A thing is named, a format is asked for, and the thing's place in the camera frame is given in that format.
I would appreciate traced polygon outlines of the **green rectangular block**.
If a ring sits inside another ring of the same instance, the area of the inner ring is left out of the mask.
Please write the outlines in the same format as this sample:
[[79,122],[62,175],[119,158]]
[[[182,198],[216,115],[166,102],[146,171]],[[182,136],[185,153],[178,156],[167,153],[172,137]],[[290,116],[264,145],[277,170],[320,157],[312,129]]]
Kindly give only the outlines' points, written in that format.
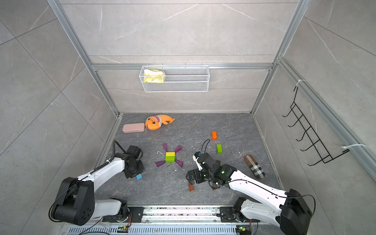
[[175,162],[175,156],[166,156],[165,161],[167,163],[174,163]]

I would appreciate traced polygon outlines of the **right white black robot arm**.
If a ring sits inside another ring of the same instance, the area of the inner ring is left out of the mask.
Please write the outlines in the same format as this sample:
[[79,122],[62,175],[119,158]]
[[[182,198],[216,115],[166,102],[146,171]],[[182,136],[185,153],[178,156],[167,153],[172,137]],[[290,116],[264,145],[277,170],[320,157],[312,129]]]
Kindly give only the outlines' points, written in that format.
[[186,175],[190,184],[208,182],[211,188],[226,187],[248,196],[238,198],[230,220],[259,220],[279,227],[286,235],[307,234],[315,210],[309,208],[298,191],[269,187],[231,165],[221,165],[208,153],[196,152],[193,160],[197,168]]

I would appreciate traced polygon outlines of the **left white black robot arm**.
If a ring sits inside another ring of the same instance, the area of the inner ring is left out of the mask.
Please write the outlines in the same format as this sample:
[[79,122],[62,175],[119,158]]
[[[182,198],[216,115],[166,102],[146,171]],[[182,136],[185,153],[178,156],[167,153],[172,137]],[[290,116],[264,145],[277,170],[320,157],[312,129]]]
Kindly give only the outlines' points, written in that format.
[[96,200],[95,192],[113,176],[123,172],[127,179],[134,178],[144,171],[141,162],[143,151],[137,146],[127,150],[117,141],[112,143],[112,156],[105,163],[76,178],[67,177],[60,185],[57,196],[51,205],[48,216],[52,222],[66,222],[78,226],[85,225],[95,218],[113,218],[123,222],[130,218],[127,201],[110,198]]

